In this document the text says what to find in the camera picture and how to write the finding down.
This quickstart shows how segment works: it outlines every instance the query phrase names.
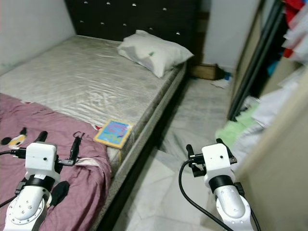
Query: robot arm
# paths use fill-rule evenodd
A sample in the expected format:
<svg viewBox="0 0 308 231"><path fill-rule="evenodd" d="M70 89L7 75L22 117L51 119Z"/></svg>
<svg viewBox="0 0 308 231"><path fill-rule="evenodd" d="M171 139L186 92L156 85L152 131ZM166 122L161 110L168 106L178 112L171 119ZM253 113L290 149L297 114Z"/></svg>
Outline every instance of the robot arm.
<svg viewBox="0 0 308 231"><path fill-rule="evenodd" d="M228 230L253 231L249 203L239 195L234 185L235 176L231 171L231 163L236 163L237 160L221 140L218 142L203 147L202 154L197 155L193 153L191 145L187 145L189 166L195 177L204 176L205 185L214 194L216 208Z"/></svg>
<svg viewBox="0 0 308 231"><path fill-rule="evenodd" d="M26 149L14 150L13 154L25 158L26 183L20 184L19 195L10 203L4 231L38 231L47 215L51 202L51 190L60 180L62 166L73 166L79 152L80 138L76 137L70 158L59 160L57 146L37 141Z"/></svg>

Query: bed frame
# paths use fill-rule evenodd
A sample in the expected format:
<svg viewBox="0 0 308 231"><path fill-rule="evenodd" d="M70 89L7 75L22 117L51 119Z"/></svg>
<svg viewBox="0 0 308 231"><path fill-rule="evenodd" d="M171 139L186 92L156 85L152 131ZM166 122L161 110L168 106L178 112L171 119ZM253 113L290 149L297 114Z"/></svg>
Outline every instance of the bed frame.
<svg viewBox="0 0 308 231"><path fill-rule="evenodd" d="M72 23L78 35L123 41L145 30L162 39L176 42L192 50L196 34L200 0L65 0ZM136 182L151 150L161 137L180 94L187 82L187 75L172 97L164 102L165 108L152 133L142 146L142 151L112 200L97 230L111 231Z"/></svg>

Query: tiled floor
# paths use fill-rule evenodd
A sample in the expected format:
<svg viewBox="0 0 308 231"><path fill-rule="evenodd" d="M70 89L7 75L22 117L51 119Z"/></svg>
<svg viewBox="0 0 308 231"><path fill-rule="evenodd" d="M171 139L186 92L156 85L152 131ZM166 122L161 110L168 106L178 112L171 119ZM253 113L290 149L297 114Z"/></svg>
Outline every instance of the tiled floor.
<svg viewBox="0 0 308 231"><path fill-rule="evenodd" d="M228 103L228 90L208 80L190 80L162 145L152 151L113 231L210 231L200 225L204 215L180 193L178 173L188 143L201 153L203 146L215 142ZM194 178L190 168L182 177L188 196L205 207L209 190L203 178Z"/></svg>

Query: colorful book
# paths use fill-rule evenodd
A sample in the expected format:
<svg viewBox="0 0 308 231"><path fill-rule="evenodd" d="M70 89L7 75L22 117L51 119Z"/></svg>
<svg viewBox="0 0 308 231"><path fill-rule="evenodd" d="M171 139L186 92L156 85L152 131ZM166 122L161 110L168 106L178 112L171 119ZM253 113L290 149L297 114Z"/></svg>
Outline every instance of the colorful book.
<svg viewBox="0 0 308 231"><path fill-rule="evenodd" d="M107 146L121 149L129 137L132 128L132 124L110 119L93 139Z"/></svg>

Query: maroon bedsheet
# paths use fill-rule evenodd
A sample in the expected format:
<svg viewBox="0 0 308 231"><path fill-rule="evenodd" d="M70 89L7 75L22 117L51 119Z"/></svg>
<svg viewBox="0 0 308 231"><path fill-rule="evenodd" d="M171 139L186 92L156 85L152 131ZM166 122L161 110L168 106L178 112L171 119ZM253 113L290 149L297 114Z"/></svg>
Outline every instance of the maroon bedsheet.
<svg viewBox="0 0 308 231"><path fill-rule="evenodd" d="M19 138L21 147L32 143L41 131L48 131L47 142L58 146L61 159L69 157L75 136L82 137L79 158L90 157L97 166L63 167L61 180L70 184L67 197L56 207L48 209L40 231L86 231L104 205L111 180L106 146L92 141L96 134L90 124L52 111L37 103L21 103L18 99L0 94L0 141L25 134ZM0 152L9 150L1 145ZM0 156L0 203L14 196L16 186L25 175L25 160L9 154ZM0 208L0 230L4 228L7 206Z"/></svg>

